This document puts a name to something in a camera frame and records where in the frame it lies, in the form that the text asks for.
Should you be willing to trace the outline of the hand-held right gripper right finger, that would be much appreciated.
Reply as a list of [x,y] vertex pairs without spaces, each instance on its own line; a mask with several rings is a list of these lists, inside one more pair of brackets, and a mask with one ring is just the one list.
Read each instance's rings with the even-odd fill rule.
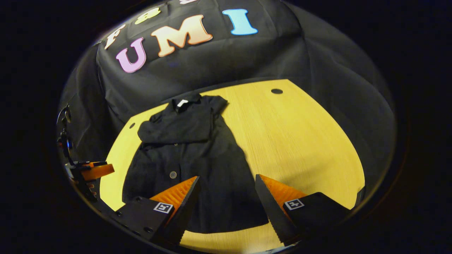
[[305,194],[261,174],[255,177],[255,189],[284,246],[326,233],[351,213],[321,192]]

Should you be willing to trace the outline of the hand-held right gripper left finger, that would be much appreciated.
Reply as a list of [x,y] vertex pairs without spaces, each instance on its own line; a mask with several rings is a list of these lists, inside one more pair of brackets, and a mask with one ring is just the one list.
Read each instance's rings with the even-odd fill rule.
[[116,223],[153,244],[179,244],[197,204],[199,176],[144,198],[136,196],[116,211]]

